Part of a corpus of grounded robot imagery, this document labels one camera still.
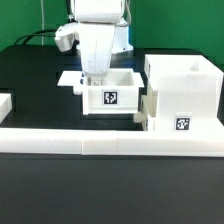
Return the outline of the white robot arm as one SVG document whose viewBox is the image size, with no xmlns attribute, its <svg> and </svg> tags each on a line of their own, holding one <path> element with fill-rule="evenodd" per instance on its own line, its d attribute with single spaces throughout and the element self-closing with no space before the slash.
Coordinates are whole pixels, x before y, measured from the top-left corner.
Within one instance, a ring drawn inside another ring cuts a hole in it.
<svg viewBox="0 0 224 224">
<path fill-rule="evenodd" d="M 113 54 L 132 51 L 129 0 L 72 0 L 74 22 L 60 26 L 55 42 L 61 52 L 79 41 L 83 73 L 90 78 L 105 77 Z"/>
</svg>

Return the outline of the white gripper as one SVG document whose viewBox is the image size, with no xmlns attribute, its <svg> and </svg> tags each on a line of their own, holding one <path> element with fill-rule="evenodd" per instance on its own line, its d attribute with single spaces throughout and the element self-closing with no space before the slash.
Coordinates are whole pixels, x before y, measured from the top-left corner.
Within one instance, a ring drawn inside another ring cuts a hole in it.
<svg viewBox="0 0 224 224">
<path fill-rule="evenodd" d="M 107 76 L 110 68 L 114 34 L 114 24 L 73 22 L 60 26 L 54 40 L 61 52 L 70 50 L 78 40 L 83 73 L 101 79 Z"/>
</svg>

